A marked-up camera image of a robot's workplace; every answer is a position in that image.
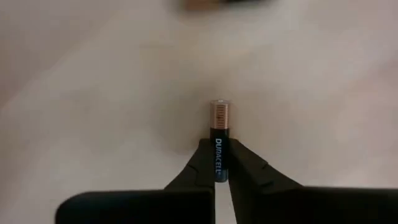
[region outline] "white surface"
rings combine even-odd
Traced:
[[[0,223],[52,223],[87,190],[164,187],[207,135],[215,98],[234,103],[234,137],[302,184],[398,187],[397,9],[124,7],[1,108]],[[217,190],[217,222],[234,223]]]

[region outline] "duracell logo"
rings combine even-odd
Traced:
[[[223,140],[216,139],[216,173],[221,174],[221,144]]]

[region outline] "copper battery top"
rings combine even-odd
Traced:
[[[210,102],[210,127],[214,129],[229,128],[228,100],[212,100]]]

